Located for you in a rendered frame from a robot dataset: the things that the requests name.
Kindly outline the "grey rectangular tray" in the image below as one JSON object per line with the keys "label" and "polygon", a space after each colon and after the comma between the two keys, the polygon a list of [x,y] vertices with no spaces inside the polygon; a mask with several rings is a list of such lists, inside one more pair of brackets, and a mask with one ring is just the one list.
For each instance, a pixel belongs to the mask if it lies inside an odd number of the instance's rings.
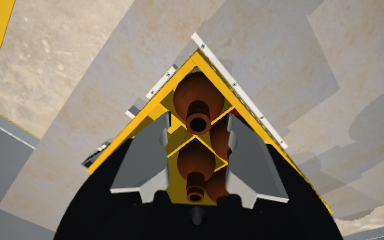
{"label": "grey rectangular tray", "polygon": [[[112,143],[112,142],[111,142]],[[111,144],[110,143],[110,144]],[[110,145],[109,144],[109,145]],[[109,146],[108,145],[108,146]],[[107,146],[107,147],[108,147]],[[84,167],[86,167],[87,169],[96,161],[96,159],[100,156],[101,153],[103,153],[105,151],[105,149],[107,148],[105,147],[104,149],[102,149],[101,151],[97,151],[96,153],[94,153],[93,155],[91,155],[90,157],[88,157],[81,165],[83,165]],[[99,155],[99,156],[98,156]],[[96,158],[95,158],[96,157]],[[93,159],[94,158],[94,159]],[[91,161],[90,161],[91,160]],[[87,163],[88,162],[88,163]]]}

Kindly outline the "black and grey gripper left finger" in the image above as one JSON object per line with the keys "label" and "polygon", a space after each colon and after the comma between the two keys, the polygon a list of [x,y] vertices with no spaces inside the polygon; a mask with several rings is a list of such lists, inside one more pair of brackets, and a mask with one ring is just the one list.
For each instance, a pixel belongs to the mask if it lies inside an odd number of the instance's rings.
{"label": "black and grey gripper left finger", "polygon": [[166,111],[123,142],[80,187],[53,240],[84,240],[116,213],[153,202],[155,192],[169,186],[164,148],[170,127],[171,111]]}

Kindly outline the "yellow crate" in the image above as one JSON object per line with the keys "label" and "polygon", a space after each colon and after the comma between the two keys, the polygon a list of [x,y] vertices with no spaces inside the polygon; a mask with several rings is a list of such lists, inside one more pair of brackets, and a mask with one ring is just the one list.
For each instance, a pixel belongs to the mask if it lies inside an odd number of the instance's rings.
{"label": "yellow crate", "polygon": [[[281,145],[277,142],[277,140],[275,138],[273,140],[271,138],[272,134],[270,133],[271,135],[269,135],[266,132],[268,129],[266,130],[265,128],[263,128],[263,126],[261,126],[261,121],[259,122],[257,119],[255,119],[256,115],[253,115],[253,113],[250,111],[251,109],[249,110],[249,108],[245,105],[246,103],[241,100],[241,97],[237,95],[236,91],[232,89],[231,85],[228,84],[227,81],[225,81],[225,78],[219,73],[217,68],[214,65],[210,64],[211,62],[208,60],[207,57],[203,55],[203,52],[202,54],[200,51],[200,53],[198,51],[195,52],[189,59],[187,59],[188,61],[186,60],[187,62],[177,72],[174,73],[175,75],[166,84],[162,86],[162,89],[154,97],[151,98],[150,102],[142,110],[140,110],[140,113],[130,122],[130,124],[119,134],[119,136],[87,169],[87,172],[92,174],[92,172],[96,170],[127,138],[134,137],[137,133],[143,130],[146,126],[156,120],[163,113],[165,113],[166,111],[171,111],[171,127],[167,130],[168,143],[164,148],[168,155],[169,164],[169,186],[165,189],[165,191],[167,191],[172,203],[217,205],[208,197],[206,191],[204,194],[203,202],[189,202],[187,200],[186,194],[187,181],[183,179],[177,168],[179,149],[195,137],[215,154],[215,171],[228,165],[228,161],[221,159],[213,151],[210,142],[209,131],[203,135],[191,134],[186,129],[186,122],[183,121],[175,111],[173,104],[174,91],[178,83],[195,66],[199,67],[199,69],[208,77],[208,79],[225,97],[223,110],[221,114],[213,122],[211,122],[211,125],[218,121],[220,118],[222,118],[224,115],[226,115],[226,113],[230,112],[233,108],[235,108],[240,113],[240,115],[248,122],[248,124],[253,128],[254,132],[267,144],[272,144],[280,152],[280,154],[298,171],[299,168],[292,161],[292,159],[285,152],[285,150],[281,147]],[[206,58],[207,60],[204,58]]]}

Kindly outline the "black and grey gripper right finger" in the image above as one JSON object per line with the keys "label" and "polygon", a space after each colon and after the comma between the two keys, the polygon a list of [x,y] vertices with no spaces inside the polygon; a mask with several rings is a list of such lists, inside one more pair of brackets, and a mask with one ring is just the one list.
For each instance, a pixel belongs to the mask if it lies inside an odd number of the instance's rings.
{"label": "black and grey gripper right finger", "polygon": [[243,207],[282,223],[301,240],[344,240],[327,207],[301,174],[232,113],[226,113],[229,155],[225,188]]}

